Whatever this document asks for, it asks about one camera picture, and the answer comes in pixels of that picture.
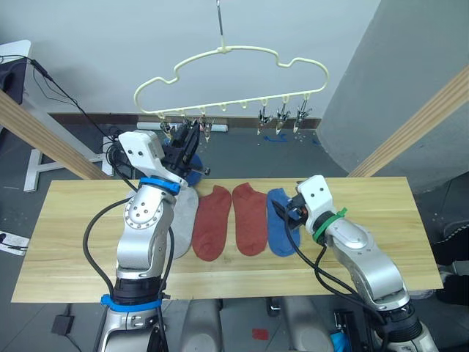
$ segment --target red object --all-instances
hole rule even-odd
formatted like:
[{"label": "red object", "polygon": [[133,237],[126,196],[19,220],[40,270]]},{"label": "red object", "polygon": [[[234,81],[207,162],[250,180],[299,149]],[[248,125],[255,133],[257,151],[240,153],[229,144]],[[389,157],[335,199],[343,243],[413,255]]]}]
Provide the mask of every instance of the red object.
[{"label": "red object", "polygon": [[255,340],[268,341],[269,331],[267,329],[252,329],[252,338]]},{"label": "red object", "polygon": [[257,255],[267,245],[267,195],[243,183],[233,190],[236,245],[241,253]]},{"label": "red object", "polygon": [[211,194],[199,198],[192,247],[200,259],[211,262],[217,259],[225,248],[231,206],[232,196],[221,186],[213,186]]}]

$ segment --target white plastic hanger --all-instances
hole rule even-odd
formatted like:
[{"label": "white plastic hanger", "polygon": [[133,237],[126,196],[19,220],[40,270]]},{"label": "white plastic hanger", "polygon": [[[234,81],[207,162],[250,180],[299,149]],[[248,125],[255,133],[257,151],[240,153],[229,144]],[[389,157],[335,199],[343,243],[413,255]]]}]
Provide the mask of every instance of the white plastic hanger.
[{"label": "white plastic hanger", "polygon": [[[174,78],[169,80],[169,81],[164,79],[163,77],[154,77],[154,78],[150,79],[149,81],[146,81],[143,84],[141,84],[137,88],[135,93],[133,94],[133,102],[135,103],[137,108],[140,109],[140,111],[144,112],[145,114],[157,114],[160,118],[164,119],[165,114],[170,113],[170,112],[176,112],[178,114],[185,115],[186,111],[198,109],[198,110],[200,110],[200,112],[202,114],[205,114],[206,108],[213,107],[213,106],[218,106],[218,107],[220,107],[221,111],[226,111],[228,105],[237,104],[237,103],[239,103],[243,109],[246,109],[248,107],[248,103],[250,103],[252,101],[259,101],[262,104],[262,106],[266,106],[269,99],[275,99],[275,98],[282,98],[283,103],[288,103],[290,97],[294,97],[294,96],[297,96],[297,95],[302,95],[304,100],[308,100],[311,93],[321,92],[327,86],[327,84],[329,82],[328,69],[321,62],[318,62],[316,60],[305,59],[304,57],[295,57],[288,64],[282,64],[280,62],[279,57],[278,57],[278,53],[276,51],[272,50],[272,49],[269,49],[269,48],[261,48],[261,47],[258,47],[258,46],[245,46],[245,45],[229,45],[229,46],[226,46],[225,45],[224,34],[223,34],[223,27],[221,25],[220,0],[217,0],[217,8],[218,8],[218,22],[219,22],[219,25],[220,25],[221,47],[218,47],[215,50],[207,51],[205,53],[201,53],[201,54],[189,57],[188,59],[181,61],[179,64],[174,66],[174,69],[173,69]],[[263,51],[265,53],[272,54],[275,57],[277,66],[283,67],[283,68],[289,68],[295,62],[305,62],[307,64],[313,64],[313,65],[319,66],[324,71],[325,82],[322,85],[322,87],[320,87],[318,89],[304,90],[302,92],[291,92],[291,93],[284,93],[284,94],[277,94],[277,95],[268,95],[268,96],[265,96],[265,97],[258,97],[258,98],[248,98],[248,99],[241,99],[241,100],[223,101],[223,102],[219,102],[219,103],[202,104],[202,105],[194,105],[194,106],[184,106],[184,107],[180,107],[180,108],[164,109],[164,110],[146,110],[146,109],[143,109],[141,107],[141,105],[139,103],[139,95],[140,95],[141,91],[144,88],[148,87],[150,84],[154,84],[155,82],[158,82],[158,81],[162,81],[163,83],[166,83],[166,84],[174,84],[177,81],[179,81],[179,79],[180,79],[179,69],[182,66],[188,64],[189,62],[192,62],[192,61],[195,61],[195,60],[198,60],[198,59],[202,59],[202,58],[210,56],[210,55],[227,54],[230,51],[234,51],[234,50]]]}]

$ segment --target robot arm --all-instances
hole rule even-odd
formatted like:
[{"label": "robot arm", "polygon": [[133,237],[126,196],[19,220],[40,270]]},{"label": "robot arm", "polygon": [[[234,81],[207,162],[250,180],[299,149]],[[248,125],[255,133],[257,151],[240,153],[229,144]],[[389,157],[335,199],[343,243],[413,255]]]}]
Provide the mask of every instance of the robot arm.
[{"label": "robot arm", "polygon": [[367,229],[337,213],[324,177],[310,177],[298,185],[297,191],[286,210],[274,204],[277,213],[282,216],[285,211],[296,210],[300,220],[289,219],[288,226],[304,224],[317,243],[332,248],[350,272],[358,295],[385,321],[385,325],[374,322],[374,330],[379,338],[387,335],[388,349],[437,351],[428,329],[416,317],[398,268]]},{"label": "robot arm", "polygon": [[173,208],[191,159],[199,145],[199,123],[185,123],[171,131],[171,141],[162,146],[150,131],[126,132],[119,141],[132,165],[147,177],[124,209],[124,232],[117,247],[116,283],[108,306],[97,351],[164,351],[161,299],[166,238]]}]

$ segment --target white wall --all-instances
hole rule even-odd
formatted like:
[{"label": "white wall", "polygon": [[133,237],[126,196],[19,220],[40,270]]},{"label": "white wall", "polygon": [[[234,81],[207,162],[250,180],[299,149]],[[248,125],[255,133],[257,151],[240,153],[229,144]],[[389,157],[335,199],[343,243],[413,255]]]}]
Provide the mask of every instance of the white wall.
[{"label": "white wall", "polygon": [[[383,0],[318,130],[352,171],[468,64],[467,0]],[[381,169],[426,191],[469,171],[469,104]]]},{"label": "white wall", "polygon": [[[221,9],[228,45],[264,46],[277,50],[283,62],[304,56],[328,66],[330,85],[311,100],[321,117],[378,4],[221,0]],[[0,43],[21,39],[33,42],[32,56],[87,111],[114,113],[138,112],[132,97],[139,84],[153,76],[171,78],[182,59],[220,46],[215,0],[2,0]],[[151,109],[175,108],[320,87],[322,71],[305,68],[280,69],[268,54],[214,56],[182,69],[178,84],[149,89],[142,102]],[[31,79],[27,87],[46,110],[74,111],[44,99]],[[258,110],[237,106],[227,113]]]}]

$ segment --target gray sock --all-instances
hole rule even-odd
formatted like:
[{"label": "gray sock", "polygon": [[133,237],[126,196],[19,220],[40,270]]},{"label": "gray sock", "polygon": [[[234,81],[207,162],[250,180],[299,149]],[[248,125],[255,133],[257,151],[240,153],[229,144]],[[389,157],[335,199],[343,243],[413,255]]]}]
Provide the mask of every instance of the gray sock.
[{"label": "gray sock", "polygon": [[[193,224],[196,220],[197,208],[199,206],[199,196],[196,190],[191,187],[181,190],[176,198],[174,218],[171,224],[174,233],[174,259],[183,256],[191,246]],[[171,243],[169,234],[166,243],[167,258]]]}]

